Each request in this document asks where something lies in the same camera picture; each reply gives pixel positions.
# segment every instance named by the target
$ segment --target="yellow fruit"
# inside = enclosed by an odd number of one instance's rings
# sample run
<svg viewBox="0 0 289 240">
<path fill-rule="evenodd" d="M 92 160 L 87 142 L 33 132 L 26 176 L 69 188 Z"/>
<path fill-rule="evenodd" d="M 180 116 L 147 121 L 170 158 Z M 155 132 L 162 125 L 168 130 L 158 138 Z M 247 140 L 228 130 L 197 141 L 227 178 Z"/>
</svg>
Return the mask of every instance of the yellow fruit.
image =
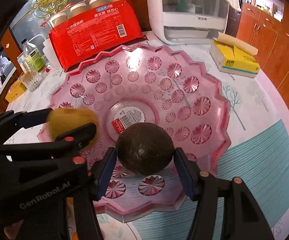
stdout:
<svg viewBox="0 0 289 240">
<path fill-rule="evenodd" d="M 97 134 L 90 141 L 89 146 L 93 146 L 97 141 L 99 134 L 98 118 L 88 108 L 56 108 L 48 115 L 47 121 L 49 122 L 49 134 L 52 141 L 58 135 L 90 122 L 97 126 Z"/>
<path fill-rule="evenodd" d="M 73 206 L 74 205 L 74 198 L 68 197 L 67 202 Z"/>
<path fill-rule="evenodd" d="M 74 232 L 74 233 L 72 234 L 72 238 L 71 238 L 71 239 L 72 239 L 72 240 L 79 240 L 77 232 Z"/>
</svg>

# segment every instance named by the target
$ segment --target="barcode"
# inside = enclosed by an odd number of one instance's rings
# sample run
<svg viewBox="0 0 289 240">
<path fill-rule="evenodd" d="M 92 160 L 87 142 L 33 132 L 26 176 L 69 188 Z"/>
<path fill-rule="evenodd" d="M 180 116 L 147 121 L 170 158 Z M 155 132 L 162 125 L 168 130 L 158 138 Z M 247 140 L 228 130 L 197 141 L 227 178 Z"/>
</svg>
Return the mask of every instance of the barcode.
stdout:
<svg viewBox="0 0 289 240">
<path fill-rule="evenodd" d="M 125 30 L 123 24 L 118 25 L 118 26 L 117 26 L 117 30 L 118 30 L 118 33 L 119 33 L 120 38 L 125 37 L 125 36 L 127 35 L 127 34 L 126 34 L 126 30 Z"/>
<path fill-rule="evenodd" d="M 127 115 L 124 115 L 123 117 L 121 117 L 121 121 L 123 122 L 123 125 L 128 128 L 129 126 L 132 125 L 130 119 L 128 118 Z"/>
</svg>

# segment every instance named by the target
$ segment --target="clear glass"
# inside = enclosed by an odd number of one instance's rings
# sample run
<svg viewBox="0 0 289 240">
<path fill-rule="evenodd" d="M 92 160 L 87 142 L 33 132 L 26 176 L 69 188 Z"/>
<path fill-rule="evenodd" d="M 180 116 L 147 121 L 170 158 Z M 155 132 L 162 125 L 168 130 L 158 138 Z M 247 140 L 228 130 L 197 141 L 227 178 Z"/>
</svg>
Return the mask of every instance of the clear glass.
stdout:
<svg viewBox="0 0 289 240">
<path fill-rule="evenodd" d="M 43 81 L 42 77 L 36 71 L 30 69 L 22 73 L 19 79 L 30 92 L 34 92 Z"/>
<path fill-rule="evenodd" d="M 164 12 L 194 13 L 226 18 L 228 2 L 225 0 L 162 0 Z"/>
<path fill-rule="evenodd" d="M 105 54 L 99 53 L 96 62 L 82 62 L 76 74 L 68 73 L 50 95 L 52 108 L 86 107 L 97 116 L 98 141 L 81 151 L 88 168 L 115 145 L 119 119 L 124 127 L 144 120 L 162 127 L 175 147 L 182 147 L 190 160 L 215 175 L 218 159 L 230 145 L 226 132 L 230 102 L 221 96 L 221 81 L 207 75 L 203 62 L 167 46 L 139 43 Z M 132 108 L 143 118 L 131 120 Z M 47 123 L 38 138 L 50 141 Z M 126 223 L 153 211 L 174 211 L 185 198 L 173 161 L 150 176 L 135 175 L 117 162 L 105 196 L 94 207 L 97 213 L 105 210 Z"/>
</svg>

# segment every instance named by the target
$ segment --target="pink glass bowl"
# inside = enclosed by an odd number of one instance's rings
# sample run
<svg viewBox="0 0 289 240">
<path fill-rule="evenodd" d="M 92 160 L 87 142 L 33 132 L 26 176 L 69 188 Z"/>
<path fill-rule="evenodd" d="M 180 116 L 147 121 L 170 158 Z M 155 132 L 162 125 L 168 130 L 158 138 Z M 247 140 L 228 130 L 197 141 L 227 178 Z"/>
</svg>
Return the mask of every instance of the pink glass bowl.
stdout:
<svg viewBox="0 0 289 240">
<path fill-rule="evenodd" d="M 51 94 L 51 107 L 93 110 L 100 122 L 96 145 L 81 152 L 90 168 L 114 147 L 119 134 L 112 121 L 126 107 L 135 107 L 144 122 L 159 125 L 202 170 L 217 174 L 218 160 L 231 144 L 227 134 L 230 103 L 221 96 L 221 82 L 203 62 L 184 51 L 144 44 L 101 52 L 67 74 Z M 48 125 L 38 134 L 50 141 Z M 97 213 L 128 222 L 153 211 L 176 211 L 185 200 L 173 161 L 158 174 L 144 177 L 117 161 L 104 197 L 94 202 Z"/>
</svg>

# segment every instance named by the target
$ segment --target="table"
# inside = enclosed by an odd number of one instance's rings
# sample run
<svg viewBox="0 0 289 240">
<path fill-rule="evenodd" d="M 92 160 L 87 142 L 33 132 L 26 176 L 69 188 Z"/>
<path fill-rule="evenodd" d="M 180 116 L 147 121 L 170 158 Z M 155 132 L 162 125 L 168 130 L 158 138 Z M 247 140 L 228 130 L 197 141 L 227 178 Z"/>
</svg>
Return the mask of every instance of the table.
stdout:
<svg viewBox="0 0 289 240">
<path fill-rule="evenodd" d="M 151 46 L 165 45 L 153 32 L 145 33 Z M 222 94 L 230 100 L 228 134 L 231 146 L 219 160 L 218 176 L 243 178 L 258 201 L 272 228 L 275 239 L 289 234 L 289 111 L 278 91 L 263 71 L 255 79 L 219 72 L 210 53 L 210 45 L 169 45 L 184 50 L 193 60 L 203 61 L 208 73 L 222 81 Z M 35 111 L 49 105 L 49 94 L 60 86 L 66 74 L 52 68 L 41 86 L 26 91 L 8 106 L 8 110 Z M 20 130 L 6 143 L 38 142 L 41 125 Z M 197 203 L 186 199 L 176 212 L 153 212 L 129 223 L 121 223 L 106 214 L 98 221 L 105 239 L 181 240 L 186 239 Z M 214 240 L 219 239 L 223 200 L 218 201 Z M 74 218 L 70 233 L 75 233 Z"/>
</svg>

